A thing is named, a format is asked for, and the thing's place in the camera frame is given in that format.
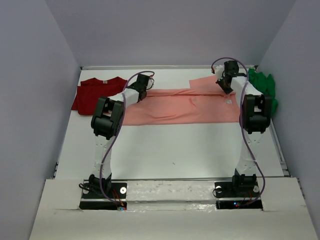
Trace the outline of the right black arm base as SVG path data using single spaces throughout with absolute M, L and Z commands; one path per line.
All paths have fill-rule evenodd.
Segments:
M 214 183 L 212 191 L 218 210 L 262 209 L 257 176 L 235 172 L 230 181 Z

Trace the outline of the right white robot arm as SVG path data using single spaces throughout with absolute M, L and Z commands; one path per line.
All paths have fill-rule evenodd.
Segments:
M 216 183 L 215 190 L 220 196 L 242 196 L 257 190 L 257 173 L 264 176 L 257 162 L 257 154 L 261 139 L 271 123 L 273 99 L 250 83 L 248 70 L 240 72 L 240 66 L 243 66 L 240 61 L 232 57 L 224 59 L 224 64 L 212 67 L 211 72 L 216 75 L 216 83 L 224 93 L 235 94 L 242 144 L 231 181 Z

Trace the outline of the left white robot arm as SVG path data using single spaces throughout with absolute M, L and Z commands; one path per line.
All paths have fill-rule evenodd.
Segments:
M 140 71 L 129 78 L 123 90 L 112 96 L 98 98 L 91 119 L 95 136 L 95 155 L 92 173 L 86 187 L 104 198 L 112 189 L 111 153 L 122 128 L 126 108 L 139 103 L 154 85 L 154 72 Z

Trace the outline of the pink polo shirt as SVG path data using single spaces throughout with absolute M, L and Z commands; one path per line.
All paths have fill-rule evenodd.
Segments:
M 142 101 L 126 108 L 125 126 L 237 123 L 235 94 L 226 94 L 216 76 L 189 81 L 189 88 L 151 89 Z

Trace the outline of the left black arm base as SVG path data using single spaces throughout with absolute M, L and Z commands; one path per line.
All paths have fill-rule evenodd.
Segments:
M 93 174 L 88 180 L 79 183 L 81 210 L 125 211 L 127 209 L 128 184 L 112 181 L 111 178 L 99 179 Z

